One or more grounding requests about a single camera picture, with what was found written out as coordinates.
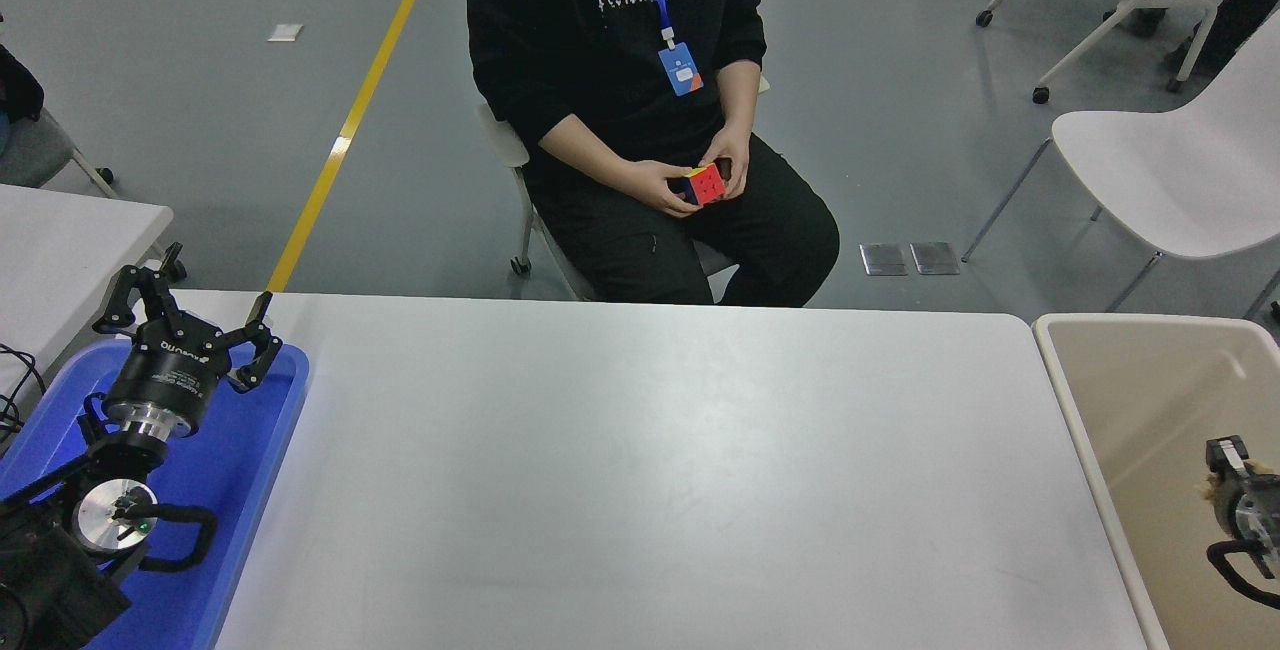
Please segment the person's right hand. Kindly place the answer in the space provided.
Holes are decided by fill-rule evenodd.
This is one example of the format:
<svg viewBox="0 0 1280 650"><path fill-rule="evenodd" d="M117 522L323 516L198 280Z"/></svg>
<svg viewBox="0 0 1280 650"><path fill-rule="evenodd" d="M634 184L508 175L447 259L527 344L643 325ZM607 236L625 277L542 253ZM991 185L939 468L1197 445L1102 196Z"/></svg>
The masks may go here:
<svg viewBox="0 0 1280 650"><path fill-rule="evenodd" d="M671 180L682 179L690 168L658 161L623 162L620 189L631 198L669 218L690 218L700 211L699 203L687 202L671 188Z"/></svg>

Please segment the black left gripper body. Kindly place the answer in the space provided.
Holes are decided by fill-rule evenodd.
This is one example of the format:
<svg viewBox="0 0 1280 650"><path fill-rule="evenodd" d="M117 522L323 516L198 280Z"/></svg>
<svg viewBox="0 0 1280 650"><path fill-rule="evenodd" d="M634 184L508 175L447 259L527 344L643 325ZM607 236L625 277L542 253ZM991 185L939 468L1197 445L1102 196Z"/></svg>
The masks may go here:
<svg viewBox="0 0 1280 650"><path fill-rule="evenodd" d="M120 374L105 395L105 413L124 421L133 407L168 409L183 425L201 425L221 377L230 372L225 348L207 349L206 331L187 328L174 337L163 322L146 322Z"/></svg>

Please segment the person's left hand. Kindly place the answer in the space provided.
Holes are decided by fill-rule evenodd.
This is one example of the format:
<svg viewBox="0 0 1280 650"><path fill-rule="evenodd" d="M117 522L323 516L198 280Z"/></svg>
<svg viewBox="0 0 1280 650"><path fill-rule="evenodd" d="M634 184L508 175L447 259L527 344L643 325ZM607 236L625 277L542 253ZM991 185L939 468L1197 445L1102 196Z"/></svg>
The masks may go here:
<svg viewBox="0 0 1280 650"><path fill-rule="evenodd" d="M723 180L724 193L721 200L736 200L741 196L748 184L748 171L750 164L750 139L753 136L749 123L730 123L718 131L709 147L696 162L696 168L708 166L717 161L730 162L730 179Z"/></svg>

